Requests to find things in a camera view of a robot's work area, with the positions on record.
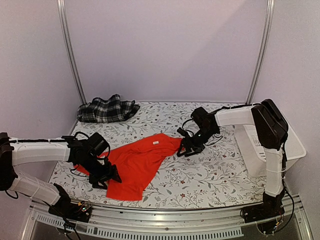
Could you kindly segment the red garment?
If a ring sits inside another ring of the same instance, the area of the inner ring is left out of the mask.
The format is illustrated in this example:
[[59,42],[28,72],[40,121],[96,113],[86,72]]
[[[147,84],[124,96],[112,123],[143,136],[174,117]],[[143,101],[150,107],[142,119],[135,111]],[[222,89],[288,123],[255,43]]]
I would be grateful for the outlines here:
[[163,161],[178,151],[180,143],[181,138],[159,133],[111,149],[100,134],[94,133],[88,139],[75,141],[69,160],[88,176],[86,163],[89,160],[102,164],[109,160],[111,165],[116,165],[122,183],[111,178],[106,181],[106,197],[118,201],[140,201]]

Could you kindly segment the black white plaid skirt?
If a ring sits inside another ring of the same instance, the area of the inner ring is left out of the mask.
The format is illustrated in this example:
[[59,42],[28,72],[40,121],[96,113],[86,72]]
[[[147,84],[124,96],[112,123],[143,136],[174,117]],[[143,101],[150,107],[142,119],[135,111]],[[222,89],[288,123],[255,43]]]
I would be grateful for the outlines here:
[[132,118],[140,109],[134,100],[121,100],[119,94],[108,100],[95,97],[90,103],[82,104],[77,109],[76,118],[83,123],[116,123]]

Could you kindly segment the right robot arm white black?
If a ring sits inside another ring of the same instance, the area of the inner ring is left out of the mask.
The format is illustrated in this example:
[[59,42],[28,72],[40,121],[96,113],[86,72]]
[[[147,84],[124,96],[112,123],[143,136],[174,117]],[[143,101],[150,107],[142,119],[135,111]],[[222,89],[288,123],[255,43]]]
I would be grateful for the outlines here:
[[184,128],[178,128],[177,132],[182,136],[177,150],[178,157],[201,153],[209,139],[220,133],[221,127],[255,126],[257,138],[266,157],[266,185],[258,213],[262,218],[269,218],[274,214],[281,206],[285,194],[285,144],[289,125],[273,100],[265,99],[251,105],[223,106],[212,112],[198,107],[191,113],[191,120],[197,124],[199,130],[194,135],[189,135]]

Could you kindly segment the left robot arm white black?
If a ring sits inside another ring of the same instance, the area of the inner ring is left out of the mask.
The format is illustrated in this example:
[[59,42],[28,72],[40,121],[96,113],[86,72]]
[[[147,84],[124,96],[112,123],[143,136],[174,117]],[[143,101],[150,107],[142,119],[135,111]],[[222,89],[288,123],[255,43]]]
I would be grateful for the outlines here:
[[89,173],[94,188],[107,188],[107,181],[122,182],[118,169],[104,151],[111,150],[109,143],[97,132],[84,135],[64,135],[54,139],[11,138],[6,132],[0,134],[0,189],[13,191],[38,199],[54,206],[63,216],[74,213],[70,197],[59,185],[46,183],[36,177],[15,171],[15,167],[29,163],[67,162],[83,167]]

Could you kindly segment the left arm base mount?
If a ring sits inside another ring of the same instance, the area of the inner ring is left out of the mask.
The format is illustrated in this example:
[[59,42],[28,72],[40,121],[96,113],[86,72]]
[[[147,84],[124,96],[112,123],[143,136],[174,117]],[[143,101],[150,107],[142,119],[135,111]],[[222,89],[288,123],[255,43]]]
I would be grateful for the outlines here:
[[70,199],[62,197],[51,205],[48,213],[67,220],[88,223],[92,215],[92,206],[84,201],[72,203]]

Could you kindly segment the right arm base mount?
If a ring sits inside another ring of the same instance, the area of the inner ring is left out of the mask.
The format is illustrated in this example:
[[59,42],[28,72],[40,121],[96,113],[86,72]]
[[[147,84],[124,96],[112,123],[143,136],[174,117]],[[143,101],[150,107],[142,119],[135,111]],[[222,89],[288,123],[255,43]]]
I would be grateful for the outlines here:
[[274,218],[285,213],[282,202],[267,200],[257,205],[245,206],[240,210],[240,216],[245,223]]

